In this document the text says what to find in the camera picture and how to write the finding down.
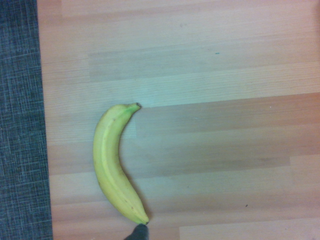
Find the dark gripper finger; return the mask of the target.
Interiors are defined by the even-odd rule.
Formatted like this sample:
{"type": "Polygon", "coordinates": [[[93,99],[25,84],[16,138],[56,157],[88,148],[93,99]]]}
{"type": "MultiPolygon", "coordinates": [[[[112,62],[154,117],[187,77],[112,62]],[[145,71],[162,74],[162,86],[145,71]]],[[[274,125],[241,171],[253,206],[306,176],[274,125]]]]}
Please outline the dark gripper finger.
{"type": "Polygon", "coordinates": [[[124,240],[149,240],[149,229],[145,224],[137,225],[124,240]]]}

